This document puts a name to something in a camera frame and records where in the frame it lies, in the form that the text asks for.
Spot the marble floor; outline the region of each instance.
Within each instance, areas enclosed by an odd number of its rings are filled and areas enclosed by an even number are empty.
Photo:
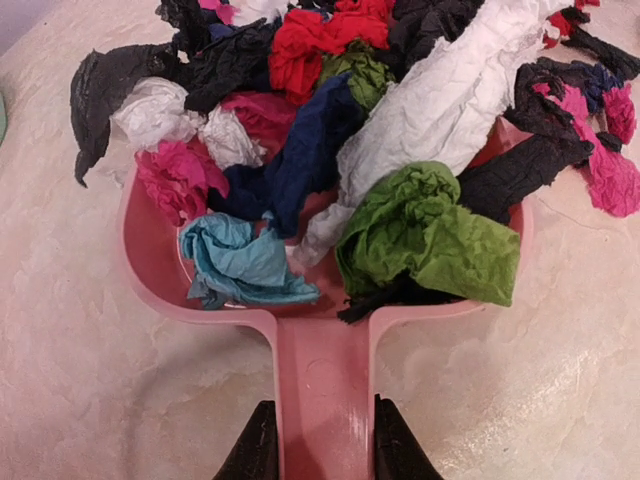
[[[71,77],[92,48],[169,39],[156,3],[61,0],[0,58],[2,479],[211,478],[273,396],[259,335],[162,318],[115,267],[128,146],[112,141],[88,191],[73,179]],[[640,55],[640,3],[602,3],[589,30]],[[392,330],[377,388],[448,480],[635,480],[640,215],[593,209],[571,170],[534,209],[513,307]]]

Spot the dustpan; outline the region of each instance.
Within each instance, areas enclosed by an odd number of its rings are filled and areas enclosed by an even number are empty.
[[[331,193],[312,195],[301,216],[301,229],[334,199]],[[124,271],[145,303],[182,322],[251,327],[271,345],[278,451],[277,467],[272,468],[277,468],[278,476],[228,478],[373,479],[380,474],[374,466],[374,426],[380,408],[376,409],[372,368],[378,342],[387,330],[404,322],[453,318],[485,308],[472,301],[384,307],[368,320],[347,325],[336,317],[346,297],[333,255],[327,255],[309,270],[291,263],[295,273],[304,273],[307,282],[322,291],[315,305],[203,311],[199,302],[187,300],[193,272],[180,255],[179,232],[149,199],[136,171],[126,183],[118,224]],[[522,269],[533,235],[526,199],[512,209],[510,226],[520,233]],[[260,407],[255,415],[263,410]]]

